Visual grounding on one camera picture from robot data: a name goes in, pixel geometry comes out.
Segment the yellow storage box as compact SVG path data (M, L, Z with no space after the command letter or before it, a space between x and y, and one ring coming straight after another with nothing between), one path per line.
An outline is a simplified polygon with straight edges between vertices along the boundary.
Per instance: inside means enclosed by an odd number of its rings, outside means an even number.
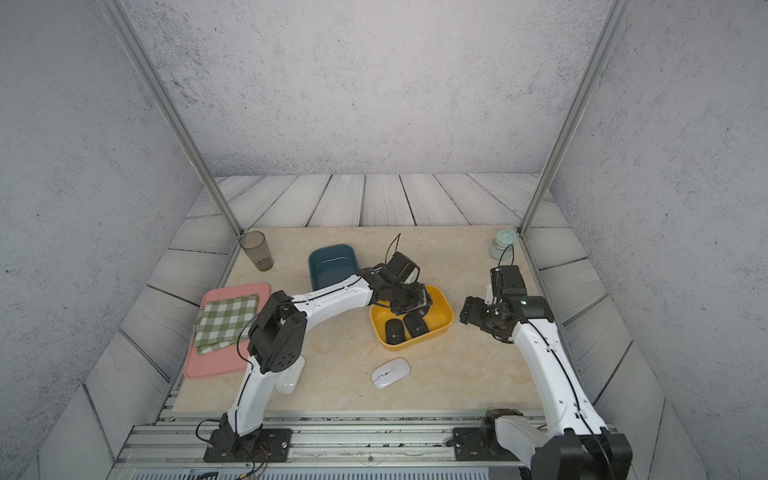
M407 340L402 344L388 345L385 342L385 338L386 338L385 323L391 318L398 318L403 321L403 318L405 315L395 316L388 308L380 307L380 306L371 307L369 311L371 324L374 328L374 331L376 333L376 336L379 342L384 348L390 351L397 351L397 350L402 350L404 348L408 348L410 346L416 345L426 340L430 340L432 338L435 338L445 333L448 330L448 328L452 325L453 319L454 319L454 312L448 300L446 299L444 293L433 285L427 284L426 288L433 302L432 306L429 309L429 312L424 316L424 320L426 321L429 327L429 332L426 333L425 335L412 339L405 327Z

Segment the black mouse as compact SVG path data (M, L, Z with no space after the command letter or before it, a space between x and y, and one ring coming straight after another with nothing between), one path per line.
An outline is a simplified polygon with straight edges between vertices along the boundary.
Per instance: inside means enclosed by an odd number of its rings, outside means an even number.
M433 302L428 293L422 295L408 310L408 314L414 313L419 316L425 316Z
M399 345L407 340L404 323L398 318L391 318L385 323L385 334L388 345Z
M424 320L424 316L418 311L413 311L406 314L403 318L403 323L412 339L425 335L429 332L429 327Z

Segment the dark teal storage box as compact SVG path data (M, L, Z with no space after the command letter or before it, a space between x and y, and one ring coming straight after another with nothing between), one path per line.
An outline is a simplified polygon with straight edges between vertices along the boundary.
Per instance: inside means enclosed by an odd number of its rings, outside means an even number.
M346 280L359 269L355 250L348 244L319 248L308 258L309 278L313 291Z

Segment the white mouse with grey line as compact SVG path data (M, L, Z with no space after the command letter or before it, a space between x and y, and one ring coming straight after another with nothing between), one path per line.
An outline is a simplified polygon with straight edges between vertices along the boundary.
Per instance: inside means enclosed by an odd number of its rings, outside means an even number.
M377 367L371 373L372 384L377 389L384 389L411 374L411 366L402 357L390 360Z

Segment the long white mouse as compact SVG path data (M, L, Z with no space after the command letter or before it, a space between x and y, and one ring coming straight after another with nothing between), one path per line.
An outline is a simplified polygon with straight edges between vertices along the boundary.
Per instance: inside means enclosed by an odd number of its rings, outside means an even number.
M299 356L293 365L280 372L275 384L276 391L281 395L293 394L298 386L305 364L305 358Z

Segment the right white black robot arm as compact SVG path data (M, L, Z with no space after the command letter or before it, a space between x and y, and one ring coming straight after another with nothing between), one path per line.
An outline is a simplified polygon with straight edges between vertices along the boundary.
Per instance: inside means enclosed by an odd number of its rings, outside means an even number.
M628 477L633 452L626 436L611 432L588 399L548 302L528 294L518 266L492 268L485 298L468 297L460 321L518 347L546 424L536 427L515 409L491 409L477 430L454 431L448 443L458 460L515 458L525 479Z

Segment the pale green glass jar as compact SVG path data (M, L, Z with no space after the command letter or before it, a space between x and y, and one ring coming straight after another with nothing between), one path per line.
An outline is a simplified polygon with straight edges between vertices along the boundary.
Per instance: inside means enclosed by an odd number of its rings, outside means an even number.
M488 253L497 261L510 259L513 261L515 255L514 245L518 236L514 229L502 229L496 232L493 237Z

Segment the brown translucent cup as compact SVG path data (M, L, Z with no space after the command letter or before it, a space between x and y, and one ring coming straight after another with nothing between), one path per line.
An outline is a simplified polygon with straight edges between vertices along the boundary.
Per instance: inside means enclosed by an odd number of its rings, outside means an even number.
M263 232L244 232L239 237L238 244L259 271L268 271L273 267L274 261Z

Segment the green checkered cloth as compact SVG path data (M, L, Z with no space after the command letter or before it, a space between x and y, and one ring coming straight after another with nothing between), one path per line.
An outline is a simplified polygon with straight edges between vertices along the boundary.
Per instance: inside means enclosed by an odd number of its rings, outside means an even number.
M257 313L259 295L209 302L194 324L193 345L199 355L233 345Z

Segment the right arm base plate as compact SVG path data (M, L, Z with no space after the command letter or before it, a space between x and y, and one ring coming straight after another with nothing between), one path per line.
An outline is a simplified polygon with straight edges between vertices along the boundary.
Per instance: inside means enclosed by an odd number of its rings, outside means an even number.
M445 446L453 450L459 462L519 462L519 459L502 448L495 437L482 428L454 428Z

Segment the aluminium rail frame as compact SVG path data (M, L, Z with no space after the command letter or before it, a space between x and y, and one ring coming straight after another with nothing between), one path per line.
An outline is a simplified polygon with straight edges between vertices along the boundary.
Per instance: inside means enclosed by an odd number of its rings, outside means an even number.
M109 476L112 479L471 478L487 472L523 475L522 462L459 462L445 446L454 428L476 428L479 411L271 412L266 428L293 431L285 463L206 463L203 455L217 422L163 413L153 425L132 429Z

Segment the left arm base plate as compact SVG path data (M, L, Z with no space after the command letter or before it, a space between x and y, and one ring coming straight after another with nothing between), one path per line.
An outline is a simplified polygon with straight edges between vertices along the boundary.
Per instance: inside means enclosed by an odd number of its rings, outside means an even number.
M206 463L285 463L293 431L287 428L261 428L238 437L226 428L216 429L203 455Z

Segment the right aluminium corner post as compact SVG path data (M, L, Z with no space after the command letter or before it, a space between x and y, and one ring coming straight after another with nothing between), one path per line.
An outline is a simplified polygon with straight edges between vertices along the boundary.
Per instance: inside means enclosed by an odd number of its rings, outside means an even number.
M564 159L566 149L588 105L590 95L605 67L612 45L621 30L621 25L626 17L629 5L630 1L628 0L614 0L610 5L606 20L526 209L519 228L521 237L524 237L533 226L535 217L544 201L545 194L550 188L557 170Z

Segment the aluminium corner post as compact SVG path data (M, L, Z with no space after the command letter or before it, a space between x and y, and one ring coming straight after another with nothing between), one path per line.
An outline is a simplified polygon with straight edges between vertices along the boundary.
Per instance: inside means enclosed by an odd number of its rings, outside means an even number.
M526 209L519 228L521 237L524 237L533 226L535 217L544 201L545 194L550 188L557 170L564 159L566 149L588 105L590 95L605 67L612 45L621 30L621 25L626 17L629 5L630 1L628 0L614 0L610 5L606 20Z
M125 53L148 88L162 117L172 131L183 153L191 164L203 187L210 195L214 205L224 217L229 229L236 238L244 233L244 228L234 215L229 202L214 179L189 129L162 82L155 66L145 51L131 21L121 3L117 0L99 0L97 2Z

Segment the left aluminium corner post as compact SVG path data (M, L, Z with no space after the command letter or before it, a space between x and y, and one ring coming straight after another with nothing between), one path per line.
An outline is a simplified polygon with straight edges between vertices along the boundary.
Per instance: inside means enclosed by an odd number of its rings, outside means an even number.
M214 205L224 217L229 229L236 238L244 233L244 228L234 215L229 202L214 179L189 129L162 82L155 66L145 51L131 21L121 3L117 0L99 0L97 2L125 53L148 88L162 117L172 131L183 153L191 164L203 187L210 195Z

